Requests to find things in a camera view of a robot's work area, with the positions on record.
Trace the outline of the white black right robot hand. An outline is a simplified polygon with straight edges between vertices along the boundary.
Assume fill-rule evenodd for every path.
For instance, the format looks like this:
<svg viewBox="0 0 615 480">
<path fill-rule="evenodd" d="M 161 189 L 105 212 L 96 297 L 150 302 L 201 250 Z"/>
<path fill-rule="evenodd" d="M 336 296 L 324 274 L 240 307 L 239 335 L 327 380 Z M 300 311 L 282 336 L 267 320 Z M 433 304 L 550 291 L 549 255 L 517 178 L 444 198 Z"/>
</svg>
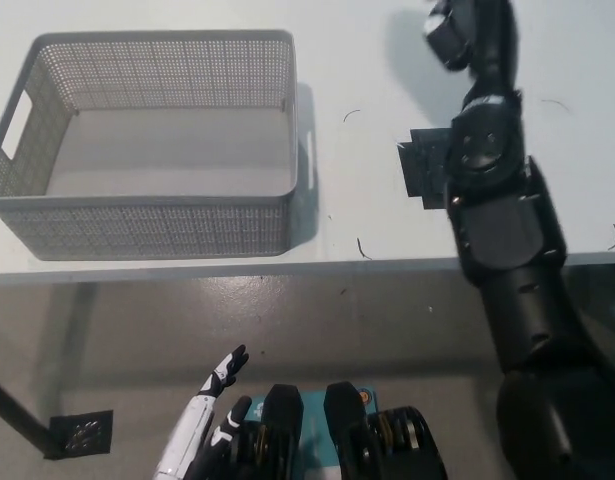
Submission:
<svg viewBox="0 0 615 480">
<path fill-rule="evenodd" d="M 438 1 L 423 35 L 447 71 L 469 71 L 476 90 L 515 90 L 519 35 L 509 1 Z"/>
</svg>

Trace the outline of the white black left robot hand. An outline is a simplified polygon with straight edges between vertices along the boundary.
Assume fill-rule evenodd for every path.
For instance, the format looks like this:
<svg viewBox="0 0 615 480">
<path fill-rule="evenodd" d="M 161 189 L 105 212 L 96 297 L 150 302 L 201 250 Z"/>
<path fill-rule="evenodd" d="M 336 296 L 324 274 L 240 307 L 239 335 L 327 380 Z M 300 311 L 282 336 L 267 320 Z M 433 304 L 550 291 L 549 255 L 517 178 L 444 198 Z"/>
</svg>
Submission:
<svg viewBox="0 0 615 480">
<path fill-rule="evenodd" d="M 236 381 L 249 354 L 241 344 L 211 371 L 198 392 L 189 400 L 152 476 L 153 479 L 183 479 L 213 420 L 214 407 L 223 391 Z"/>
</svg>

